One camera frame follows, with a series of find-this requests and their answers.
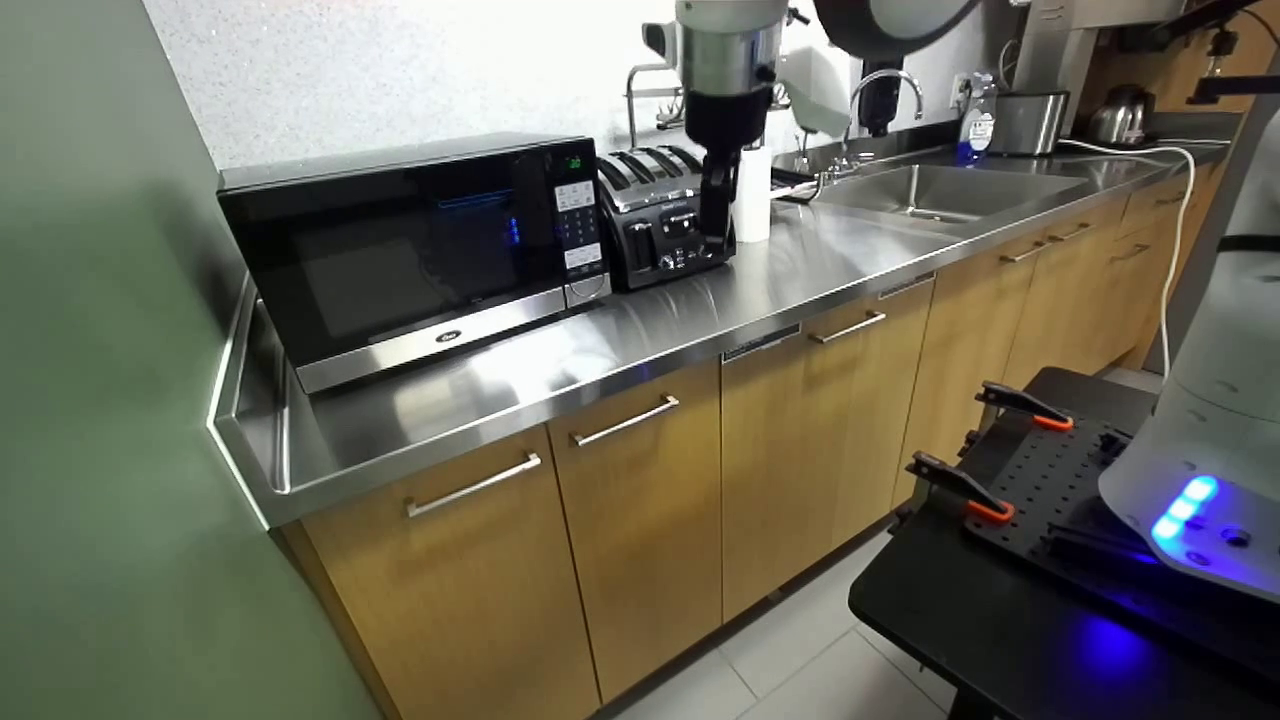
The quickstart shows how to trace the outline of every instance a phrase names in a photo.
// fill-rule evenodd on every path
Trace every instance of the microwave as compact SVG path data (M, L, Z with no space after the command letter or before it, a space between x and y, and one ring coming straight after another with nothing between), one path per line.
M309 392L611 291L592 139L484 135L220 178L261 306Z

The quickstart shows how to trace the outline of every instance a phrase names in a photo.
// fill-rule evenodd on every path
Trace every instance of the toaster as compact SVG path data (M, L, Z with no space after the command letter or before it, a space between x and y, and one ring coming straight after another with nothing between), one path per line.
M1000 93L989 155L1052 155L1062 135L1068 93Z
M733 262L733 239L709 246L697 231L698 180L703 165L681 145L597 155L611 289L635 291Z

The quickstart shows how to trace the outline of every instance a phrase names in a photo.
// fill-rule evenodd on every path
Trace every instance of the green wall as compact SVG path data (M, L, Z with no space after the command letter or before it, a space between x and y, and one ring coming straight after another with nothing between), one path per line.
M227 270L142 0L0 0L0 717L370 717L205 432Z

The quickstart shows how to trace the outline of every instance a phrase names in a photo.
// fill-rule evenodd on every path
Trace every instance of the tiled floor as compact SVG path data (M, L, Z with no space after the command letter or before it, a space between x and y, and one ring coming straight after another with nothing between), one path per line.
M941 720L954 687L849 614L849 585L887 538L729 637L621 720Z

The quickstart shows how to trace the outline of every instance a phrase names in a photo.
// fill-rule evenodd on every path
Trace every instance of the stainless steel countertop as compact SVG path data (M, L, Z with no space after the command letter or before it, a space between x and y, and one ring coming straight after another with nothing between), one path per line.
M255 314L238 314L214 400L214 437L269 528L534 430L660 373L729 358L839 301L941 272L1060 213L1177 172L1168 162L989 162L1000 172L1081 178L1073 192L947 231L906 231L839 204L774 204L770 239L729 270L611 296L576 317L302 397Z

